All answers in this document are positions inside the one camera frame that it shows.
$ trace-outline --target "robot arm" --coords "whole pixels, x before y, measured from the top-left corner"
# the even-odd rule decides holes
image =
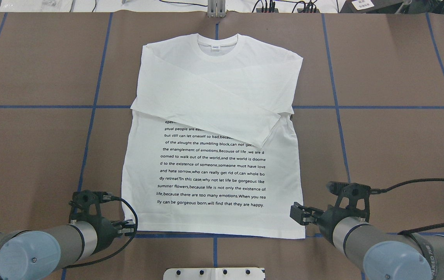
[[[137,215],[133,209],[135,223],[110,221],[101,215],[100,204],[113,200],[130,207],[110,193],[85,190],[75,192],[69,202],[72,207],[69,224],[42,231],[0,233],[0,279],[41,279],[57,269],[75,267],[75,262],[108,248],[116,237],[126,235],[132,239],[137,231]],[[95,215],[90,214],[92,207],[96,208]]]
[[[300,225],[317,225],[370,280],[444,280],[444,235],[423,237],[412,231],[391,235],[368,223],[370,194],[388,190],[341,182],[329,182],[327,188],[338,196],[334,206],[323,211],[295,202],[290,217]],[[340,207],[343,198],[349,201],[345,208]],[[357,208],[359,200],[364,200],[364,210]]]

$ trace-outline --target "round joint cover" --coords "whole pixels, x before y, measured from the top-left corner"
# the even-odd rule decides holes
[[[55,270],[60,257],[60,245],[51,234],[29,231],[1,248],[0,276],[4,280],[41,279]]]
[[[370,280],[431,280],[428,261],[411,246],[384,241],[364,256],[364,273]]]

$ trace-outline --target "folded sleeve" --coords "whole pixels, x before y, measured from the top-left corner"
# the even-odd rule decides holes
[[[199,75],[166,62],[155,56],[148,46],[142,50],[137,98],[131,109],[258,148],[264,145],[280,117]]]

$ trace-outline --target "white bracket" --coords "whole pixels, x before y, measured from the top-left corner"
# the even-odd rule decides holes
[[[167,269],[163,280],[265,280],[263,268]]]
[[[208,17],[225,18],[225,0],[208,0]]]

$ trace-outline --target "crew neckline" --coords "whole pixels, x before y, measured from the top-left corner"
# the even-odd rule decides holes
[[[212,62],[225,61],[227,59],[234,57],[235,55],[237,55],[240,52],[240,50],[244,44],[244,41],[245,41],[244,36],[242,36],[240,34],[236,34],[232,37],[229,37],[226,39],[221,39],[221,40],[214,40],[214,39],[206,38],[206,37],[203,37],[202,35],[199,35],[198,33],[191,35],[191,46],[192,46],[192,49],[194,50],[194,52],[196,53],[196,55],[198,55],[199,57],[201,57],[204,60],[208,60],[208,61],[212,61]],[[234,45],[234,48],[224,55],[213,56],[213,55],[209,55],[209,54],[205,53],[199,47],[199,43],[208,44],[210,46]]]

